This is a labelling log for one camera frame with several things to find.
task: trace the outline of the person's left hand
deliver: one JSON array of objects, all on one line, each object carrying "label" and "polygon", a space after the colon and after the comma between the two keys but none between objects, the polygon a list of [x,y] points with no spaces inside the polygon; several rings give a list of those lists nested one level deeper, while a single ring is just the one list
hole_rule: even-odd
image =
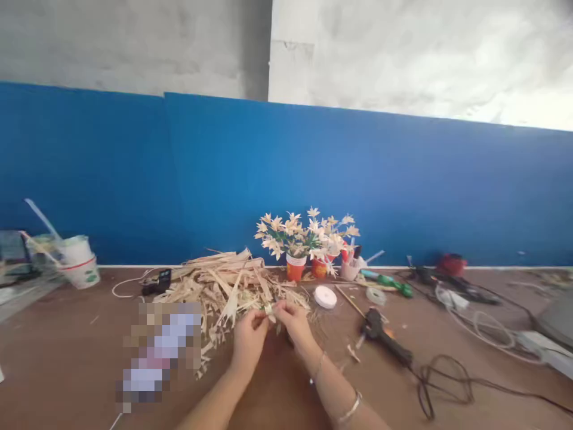
[{"label": "person's left hand", "polygon": [[235,327],[231,369],[249,378],[255,372],[269,329],[265,311],[251,309]]}]

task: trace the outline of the corn husk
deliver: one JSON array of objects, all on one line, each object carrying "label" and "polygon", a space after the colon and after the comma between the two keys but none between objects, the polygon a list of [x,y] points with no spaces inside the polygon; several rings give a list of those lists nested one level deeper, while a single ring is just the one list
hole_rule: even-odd
[{"label": "corn husk", "polygon": [[201,304],[201,366],[197,379],[207,371],[210,357],[225,342],[237,317],[250,309],[264,309],[275,300],[285,299],[310,310],[306,294],[292,288],[296,282],[279,282],[264,268],[262,258],[252,258],[249,249],[218,253],[190,260],[171,272],[169,289],[154,303]]}]

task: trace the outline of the orange cup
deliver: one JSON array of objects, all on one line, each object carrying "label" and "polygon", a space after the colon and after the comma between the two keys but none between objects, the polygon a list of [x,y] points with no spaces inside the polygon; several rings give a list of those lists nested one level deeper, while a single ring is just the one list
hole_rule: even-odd
[{"label": "orange cup", "polygon": [[[336,258],[336,256],[326,256],[326,258],[328,259],[328,261],[332,262]],[[316,279],[326,278],[326,264],[317,259],[313,259],[312,274],[315,276]]]},{"label": "orange cup", "polygon": [[306,256],[298,259],[287,254],[286,259],[286,277],[289,281],[300,281],[306,264]]}]

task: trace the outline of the brown tabletop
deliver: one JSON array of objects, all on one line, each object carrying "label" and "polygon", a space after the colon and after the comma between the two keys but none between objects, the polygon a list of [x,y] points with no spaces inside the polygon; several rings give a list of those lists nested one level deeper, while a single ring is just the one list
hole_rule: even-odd
[{"label": "brown tabletop", "polygon": [[[112,286],[140,276],[142,269],[103,269],[102,282],[87,290],[64,285],[0,324],[0,428],[109,429],[118,410],[115,383],[129,367],[130,353],[122,347],[138,303],[118,299]],[[511,288],[511,280],[532,281],[515,271],[468,271],[466,277],[510,296],[539,313],[549,303],[526,288]],[[121,293],[137,294],[136,282]],[[361,288],[344,287],[365,311]],[[359,336],[361,318],[340,296],[332,311],[317,311],[313,331],[337,364],[349,359],[346,345]],[[381,308],[403,346],[412,350],[416,366],[436,354],[461,361],[471,376],[482,377],[520,391],[545,395],[573,407],[573,382],[548,367],[522,363],[484,344],[457,325],[446,311],[419,294],[414,299],[388,294]],[[514,306],[492,309],[511,328],[528,328],[525,313]],[[160,403],[138,405],[121,418],[116,429],[171,429],[178,424],[224,372],[231,344],[217,350],[207,374],[194,380],[180,369]],[[573,418],[541,401],[509,396],[475,386],[475,403],[460,406],[437,392],[432,394],[437,418],[427,423],[418,405],[417,383],[407,370],[378,344],[365,342],[360,364],[344,374],[393,429],[571,429]],[[230,428],[329,428],[328,419],[309,377],[284,335],[270,332],[255,376],[232,417]]]}]

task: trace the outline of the white baseboard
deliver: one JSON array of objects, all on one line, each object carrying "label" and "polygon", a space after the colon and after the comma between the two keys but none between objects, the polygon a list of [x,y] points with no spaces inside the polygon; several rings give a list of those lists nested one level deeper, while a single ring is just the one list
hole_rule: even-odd
[{"label": "white baseboard", "polygon": [[[151,268],[180,268],[182,265],[98,265],[103,269],[151,269]],[[269,269],[280,268],[286,266],[265,266]],[[379,270],[404,270],[408,269],[407,266],[368,266],[368,269],[379,269]],[[571,266],[467,266],[467,270],[556,270],[556,269],[573,269]]]}]

